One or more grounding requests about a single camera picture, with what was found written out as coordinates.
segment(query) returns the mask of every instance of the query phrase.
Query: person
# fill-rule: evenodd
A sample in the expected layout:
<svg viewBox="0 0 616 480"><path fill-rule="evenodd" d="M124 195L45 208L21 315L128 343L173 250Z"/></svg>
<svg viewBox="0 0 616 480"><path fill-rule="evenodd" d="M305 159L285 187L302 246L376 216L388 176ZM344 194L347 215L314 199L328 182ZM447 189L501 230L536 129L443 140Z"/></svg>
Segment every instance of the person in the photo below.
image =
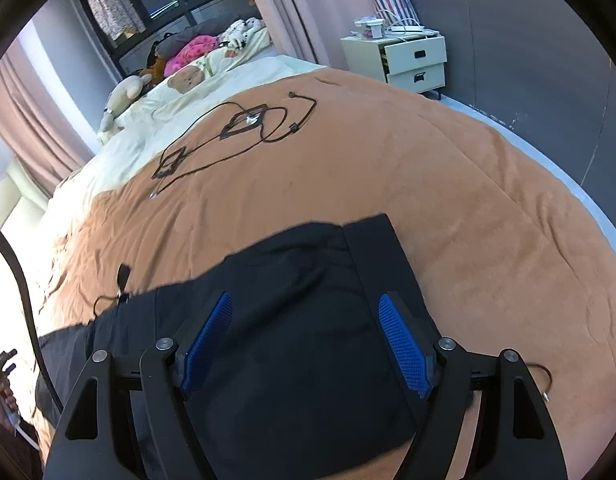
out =
<svg viewBox="0 0 616 480"><path fill-rule="evenodd" d="M10 381L8 378L3 378L0 383L0 397L5 399L6 404L11 410L16 412L19 411L17 399L10 388ZM38 442L37 431L35 431L35 428L31 424L21 419L19 421L19 427L22 431L25 431L33 441ZM1 399L0 443L28 478L31 480L41 480L43 471L39 452L26 442L17 432L16 428L12 426L8 420L6 411L3 409Z"/></svg>

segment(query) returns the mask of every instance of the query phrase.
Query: nightstand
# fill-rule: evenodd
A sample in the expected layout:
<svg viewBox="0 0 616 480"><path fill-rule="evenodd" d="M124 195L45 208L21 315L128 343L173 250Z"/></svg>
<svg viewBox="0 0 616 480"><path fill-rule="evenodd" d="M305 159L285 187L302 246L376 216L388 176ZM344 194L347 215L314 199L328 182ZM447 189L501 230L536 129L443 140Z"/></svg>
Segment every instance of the nightstand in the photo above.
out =
<svg viewBox="0 0 616 480"><path fill-rule="evenodd" d="M405 34L377 40L349 37L342 38L341 45L351 72L418 94L446 84L444 63L448 58L443 36Z"/></svg>

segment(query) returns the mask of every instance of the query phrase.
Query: hand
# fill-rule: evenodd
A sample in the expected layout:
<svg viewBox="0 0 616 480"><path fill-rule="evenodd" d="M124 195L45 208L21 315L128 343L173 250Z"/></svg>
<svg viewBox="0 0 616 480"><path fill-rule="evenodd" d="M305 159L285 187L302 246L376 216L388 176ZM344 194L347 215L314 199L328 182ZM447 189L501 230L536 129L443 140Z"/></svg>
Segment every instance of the hand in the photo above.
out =
<svg viewBox="0 0 616 480"><path fill-rule="evenodd" d="M0 383L0 397L5 399L8 407L14 412L19 411L19 407L17 406L17 399L15 399L12 390L10 389L10 381L8 378L4 378L3 382ZM14 433L15 428L12 427L12 424L8 421L8 415L3 409L2 402L0 400L0 424L9 432Z"/></svg>

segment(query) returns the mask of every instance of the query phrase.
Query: white floor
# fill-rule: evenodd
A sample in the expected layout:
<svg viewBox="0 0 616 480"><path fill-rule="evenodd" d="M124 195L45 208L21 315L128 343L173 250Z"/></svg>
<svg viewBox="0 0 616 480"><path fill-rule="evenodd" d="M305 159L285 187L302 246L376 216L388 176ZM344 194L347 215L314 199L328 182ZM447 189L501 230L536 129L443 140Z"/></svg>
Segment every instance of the white floor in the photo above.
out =
<svg viewBox="0 0 616 480"><path fill-rule="evenodd" d="M576 196L579 201L590 211L590 214L593 216L599 228L603 232L603 234L608 239L610 246L614 249L616 253L616 228L613 226L612 222L608 219L608 217L604 214L603 211L599 208L599 206L588 196L588 194L581 189L581 186L577 184L574 180L572 180L559 166L557 166L552 160L550 160L547 156L545 156L538 149L534 148L530 144L528 144L525 140L519 137L517 134L514 134L505 126L502 126L496 121L480 114L478 111L473 110L472 108L461 104L459 101L455 101L450 97L442 96L441 102L452 108L453 110L457 110L462 112L470 117L473 117L477 120L480 120L482 123L488 124L488 126L492 126L495 128L501 135L503 135L508 142L510 142L513 146L520 149L530 158L536 160L539 164L541 164L546 170L550 171L555 177L561 180L566 187L570 190L570 192Z"/></svg>

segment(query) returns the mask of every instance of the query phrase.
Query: orange blanket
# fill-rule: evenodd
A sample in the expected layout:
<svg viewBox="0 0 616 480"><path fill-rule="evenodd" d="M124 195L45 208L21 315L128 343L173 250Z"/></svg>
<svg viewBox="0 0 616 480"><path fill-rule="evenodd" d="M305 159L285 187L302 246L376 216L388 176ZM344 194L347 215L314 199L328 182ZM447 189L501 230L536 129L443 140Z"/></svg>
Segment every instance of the orange blanket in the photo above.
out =
<svg viewBox="0 0 616 480"><path fill-rule="evenodd" d="M385 212L442 334L469 351L512 347L552 370L548 408L570 478L580 478L616 430L616 254L588 211L492 128L358 75L323 69L233 100L286 106L288 124L308 107L289 91L319 99L299 133L153 199L156 161L98 196L60 247L41 332L91 319L95 298L116 293L121 263L133 269L128 289L143 292L194 278L289 226ZM235 112L216 110L171 150L209 139ZM267 128L280 120L275 113ZM258 138L254 131L211 142L177 173ZM463 475L472 443L470 428L464 433L451 478ZM342 477L391 479L404 453Z"/></svg>

